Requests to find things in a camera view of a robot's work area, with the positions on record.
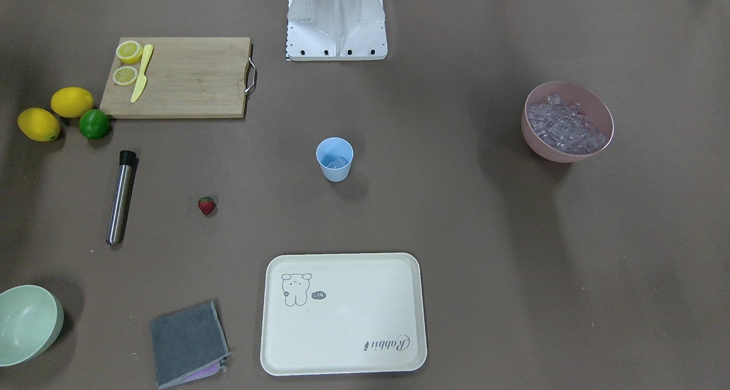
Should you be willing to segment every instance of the yellow lemon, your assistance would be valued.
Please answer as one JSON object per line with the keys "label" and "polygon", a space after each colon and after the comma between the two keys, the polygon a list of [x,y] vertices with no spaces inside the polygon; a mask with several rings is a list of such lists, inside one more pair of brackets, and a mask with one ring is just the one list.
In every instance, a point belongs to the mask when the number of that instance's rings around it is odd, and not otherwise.
{"label": "yellow lemon", "polygon": [[122,63],[137,63],[141,58],[141,45],[137,41],[125,41],[117,46],[117,58]]}
{"label": "yellow lemon", "polygon": [[114,71],[114,75],[112,75],[114,83],[118,84],[119,86],[127,86],[128,84],[132,84],[134,81],[136,81],[136,77],[136,68],[129,65],[121,66],[116,71]]}
{"label": "yellow lemon", "polygon": [[50,112],[40,108],[28,108],[18,115],[18,127],[26,136],[36,141],[52,141],[58,137],[60,123]]}
{"label": "yellow lemon", "polygon": [[75,86],[59,89],[50,99],[50,109],[63,117],[81,117],[94,107],[94,97],[84,88]]}

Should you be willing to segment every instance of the lime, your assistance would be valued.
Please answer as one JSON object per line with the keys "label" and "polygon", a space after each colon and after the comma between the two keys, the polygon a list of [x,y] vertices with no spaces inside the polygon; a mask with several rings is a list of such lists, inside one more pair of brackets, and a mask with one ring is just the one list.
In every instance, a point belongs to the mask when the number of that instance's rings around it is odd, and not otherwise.
{"label": "lime", "polygon": [[29,108],[18,115],[18,127],[26,136],[36,141],[52,141],[58,137],[60,123],[50,112]]}
{"label": "lime", "polygon": [[141,45],[137,41],[125,41],[117,46],[117,58],[122,63],[137,63],[141,59]]}
{"label": "lime", "polygon": [[136,77],[136,68],[129,65],[120,66],[120,68],[114,71],[114,75],[112,75],[114,83],[118,84],[119,86],[127,86],[128,84],[134,83],[136,81]]}
{"label": "lime", "polygon": [[91,93],[76,86],[59,89],[50,99],[50,108],[63,117],[80,117],[93,107]]}
{"label": "lime", "polygon": [[81,135],[98,140],[109,131],[109,117],[101,109],[90,109],[79,120]]}

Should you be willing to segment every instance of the strawberry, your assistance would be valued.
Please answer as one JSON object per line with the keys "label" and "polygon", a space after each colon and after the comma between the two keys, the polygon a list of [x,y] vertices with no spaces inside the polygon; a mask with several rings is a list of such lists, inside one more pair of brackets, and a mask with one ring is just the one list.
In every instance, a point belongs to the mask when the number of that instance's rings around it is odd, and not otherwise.
{"label": "strawberry", "polygon": [[213,211],[213,209],[216,207],[216,203],[213,201],[213,198],[211,197],[204,197],[199,198],[198,200],[198,209],[203,212],[203,215],[210,215],[210,213]]}

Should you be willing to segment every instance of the mint green bowl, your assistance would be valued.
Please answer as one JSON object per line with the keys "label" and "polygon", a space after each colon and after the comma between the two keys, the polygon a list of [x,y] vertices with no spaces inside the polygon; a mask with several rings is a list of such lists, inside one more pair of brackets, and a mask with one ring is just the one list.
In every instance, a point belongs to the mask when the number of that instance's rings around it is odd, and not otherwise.
{"label": "mint green bowl", "polygon": [[58,337],[63,307],[49,291],[16,286],[0,294],[0,367],[33,359]]}

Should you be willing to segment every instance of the yellow knife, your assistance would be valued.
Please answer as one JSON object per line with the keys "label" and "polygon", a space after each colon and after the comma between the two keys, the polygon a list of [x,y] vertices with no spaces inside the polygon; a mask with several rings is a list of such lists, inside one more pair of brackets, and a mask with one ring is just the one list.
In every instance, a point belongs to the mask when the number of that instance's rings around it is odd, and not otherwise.
{"label": "yellow knife", "polygon": [[144,91],[144,87],[147,86],[147,77],[144,73],[147,71],[147,65],[149,65],[149,59],[152,57],[152,51],[155,48],[150,45],[144,45],[141,50],[141,63],[139,63],[139,75],[137,76],[137,82],[135,83],[135,91],[132,92],[132,97],[129,100],[131,103],[135,103],[141,92]]}

